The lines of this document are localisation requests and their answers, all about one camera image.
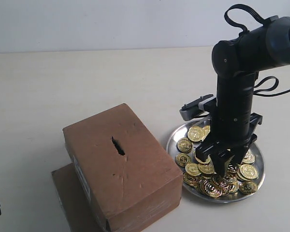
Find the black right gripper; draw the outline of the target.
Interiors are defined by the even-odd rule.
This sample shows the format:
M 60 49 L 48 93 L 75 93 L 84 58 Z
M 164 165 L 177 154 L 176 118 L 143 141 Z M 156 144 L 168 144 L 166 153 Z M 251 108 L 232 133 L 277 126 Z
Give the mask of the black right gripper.
M 196 148 L 196 157 L 205 161 L 211 157 L 215 172 L 226 175 L 230 161 L 241 164 L 250 145 L 257 139 L 254 130 L 262 123 L 262 116 L 251 113 L 252 97 L 216 98 L 211 129 Z

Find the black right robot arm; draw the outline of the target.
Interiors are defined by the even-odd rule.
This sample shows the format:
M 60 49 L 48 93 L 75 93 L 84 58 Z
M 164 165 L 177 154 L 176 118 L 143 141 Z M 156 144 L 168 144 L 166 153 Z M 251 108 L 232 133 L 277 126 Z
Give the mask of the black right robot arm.
M 212 64 L 216 97 L 198 104 L 211 117 L 210 133 L 195 154 L 203 161 L 211 158 L 216 173 L 225 176 L 229 164 L 241 163 L 257 139 L 262 116 L 251 108 L 259 72 L 290 65 L 290 17 L 270 17 L 237 39 L 218 42 Z

